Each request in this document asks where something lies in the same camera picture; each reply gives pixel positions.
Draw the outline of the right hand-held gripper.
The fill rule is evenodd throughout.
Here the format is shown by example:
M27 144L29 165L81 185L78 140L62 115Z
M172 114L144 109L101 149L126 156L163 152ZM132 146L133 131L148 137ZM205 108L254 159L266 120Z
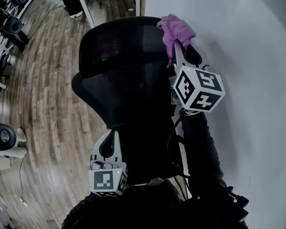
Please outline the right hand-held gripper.
M190 113L213 111L225 96L220 75L199 69L201 55L192 45L185 51L178 40L174 41L174 61L175 75L169 78L171 103Z

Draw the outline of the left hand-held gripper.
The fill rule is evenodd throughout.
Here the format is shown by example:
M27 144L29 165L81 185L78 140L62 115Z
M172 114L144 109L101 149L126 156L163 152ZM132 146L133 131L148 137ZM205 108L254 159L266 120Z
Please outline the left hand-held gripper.
M107 131L96 141L91 159L91 169L88 172L91 192L101 197L121 196L128 175L127 165L122 162L121 143L117 130ZM106 159L117 163L102 162Z

